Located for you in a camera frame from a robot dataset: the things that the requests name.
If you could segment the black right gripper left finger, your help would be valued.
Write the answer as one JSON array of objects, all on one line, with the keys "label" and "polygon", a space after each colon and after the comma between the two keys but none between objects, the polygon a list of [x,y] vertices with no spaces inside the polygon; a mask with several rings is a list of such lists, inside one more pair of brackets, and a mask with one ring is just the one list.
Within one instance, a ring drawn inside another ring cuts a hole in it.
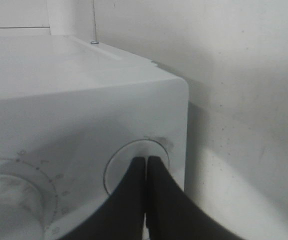
[{"label": "black right gripper left finger", "polygon": [[62,239],[141,240],[146,200],[145,180],[145,159],[135,157],[105,203]]}]

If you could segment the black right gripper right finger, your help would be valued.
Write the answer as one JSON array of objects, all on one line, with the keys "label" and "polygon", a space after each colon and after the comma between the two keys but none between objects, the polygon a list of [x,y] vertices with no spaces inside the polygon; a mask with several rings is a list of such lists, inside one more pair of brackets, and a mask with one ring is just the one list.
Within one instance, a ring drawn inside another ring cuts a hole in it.
[{"label": "black right gripper right finger", "polygon": [[198,208],[157,156],[147,161],[146,219],[152,240],[239,240]]}]

